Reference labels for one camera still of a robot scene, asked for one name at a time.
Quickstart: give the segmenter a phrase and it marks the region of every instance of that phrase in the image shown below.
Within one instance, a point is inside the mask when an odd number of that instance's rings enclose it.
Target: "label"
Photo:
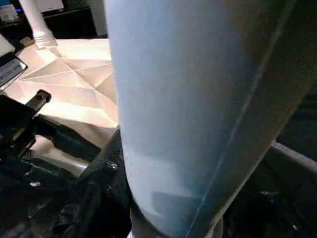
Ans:
[[[25,69],[26,65],[17,58],[0,67],[0,87],[22,73]]]
[[[13,4],[0,6],[0,18],[4,22],[12,22],[19,18]]]

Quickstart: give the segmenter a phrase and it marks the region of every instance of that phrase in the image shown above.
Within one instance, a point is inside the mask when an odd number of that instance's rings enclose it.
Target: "white pipe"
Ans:
[[[132,235],[203,237],[313,84],[316,65],[298,57],[316,41],[290,35],[273,52],[294,1],[280,20],[275,1],[141,2],[107,1],[124,160],[140,211]]]
[[[38,48],[57,45],[53,33],[47,27],[41,12],[34,0],[19,0],[30,23],[33,37]]]

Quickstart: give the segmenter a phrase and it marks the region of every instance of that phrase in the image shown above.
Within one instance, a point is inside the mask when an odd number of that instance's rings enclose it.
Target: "white pipe fitting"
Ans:
[[[53,33],[47,27],[41,12],[38,10],[34,0],[19,0],[24,13],[33,31],[33,37],[38,48],[56,46]]]

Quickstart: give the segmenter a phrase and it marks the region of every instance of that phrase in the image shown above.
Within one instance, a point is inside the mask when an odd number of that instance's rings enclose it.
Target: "sticker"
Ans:
[[[22,73],[25,69],[26,64],[17,58],[0,67],[0,87]]]
[[[12,22],[19,18],[13,4],[0,6],[0,18],[4,22]]]

